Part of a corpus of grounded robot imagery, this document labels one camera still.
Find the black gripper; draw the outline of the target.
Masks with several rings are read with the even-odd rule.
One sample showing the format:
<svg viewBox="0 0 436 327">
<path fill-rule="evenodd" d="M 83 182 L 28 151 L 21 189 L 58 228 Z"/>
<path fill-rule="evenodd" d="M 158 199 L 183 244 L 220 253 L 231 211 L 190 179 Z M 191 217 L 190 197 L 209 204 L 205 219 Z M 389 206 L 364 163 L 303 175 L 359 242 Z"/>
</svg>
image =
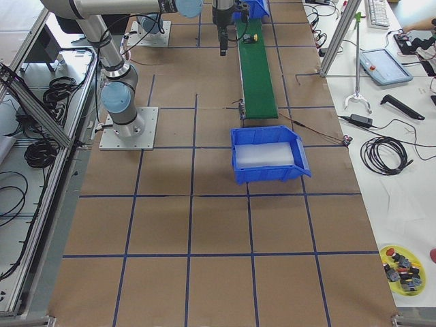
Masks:
<svg viewBox="0 0 436 327">
<path fill-rule="evenodd" d="M 212 14 L 213 23 L 217 26 L 218 40 L 220 40 L 219 54 L 221 57 L 227 54 L 228 41 L 223 38 L 228 34 L 228 26 L 232 23 L 232 15 L 235 8 L 233 0 L 213 0 Z"/>
</svg>

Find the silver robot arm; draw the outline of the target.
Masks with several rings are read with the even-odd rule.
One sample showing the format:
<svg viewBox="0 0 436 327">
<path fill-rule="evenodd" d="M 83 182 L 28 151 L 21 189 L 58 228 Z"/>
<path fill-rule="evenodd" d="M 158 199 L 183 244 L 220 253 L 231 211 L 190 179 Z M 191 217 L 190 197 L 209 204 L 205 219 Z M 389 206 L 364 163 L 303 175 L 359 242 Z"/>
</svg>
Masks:
<svg viewBox="0 0 436 327">
<path fill-rule="evenodd" d="M 163 20 L 161 14 L 146 14 L 137 17 L 138 24 L 150 34 L 163 33 Z"/>
<path fill-rule="evenodd" d="M 101 92 L 101 102 L 112 119 L 114 135 L 134 141 L 147 133 L 150 126 L 135 106 L 138 73 L 120 53 L 112 40 L 103 15 L 106 14 L 169 14 L 186 18 L 199 16 L 202 1 L 43 1 L 44 7 L 56 16 L 75 20 L 88 42 L 99 53 L 108 84 Z"/>
</svg>

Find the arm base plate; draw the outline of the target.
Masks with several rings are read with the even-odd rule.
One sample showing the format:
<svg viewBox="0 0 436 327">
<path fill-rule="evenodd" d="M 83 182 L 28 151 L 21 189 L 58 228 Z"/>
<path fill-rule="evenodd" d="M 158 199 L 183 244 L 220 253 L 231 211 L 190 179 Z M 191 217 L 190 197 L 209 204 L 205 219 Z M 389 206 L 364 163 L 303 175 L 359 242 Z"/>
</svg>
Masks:
<svg viewBox="0 0 436 327">
<path fill-rule="evenodd" d="M 159 108 L 137 107 L 136 120 L 129 125 L 117 125 L 107 116 L 99 143 L 102 151 L 152 151 L 155 143 Z"/>
<path fill-rule="evenodd" d="M 147 47 L 168 47 L 171 22 L 163 21 L 163 33 L 157 31 L 156 33 L 147 33 L 146 30 L 137 22 L 133 21 L 130 29 L 128 39 L 125 43 L 126 46 L 132 47 L 135 44 L 137 46 Z"/>
</svg>

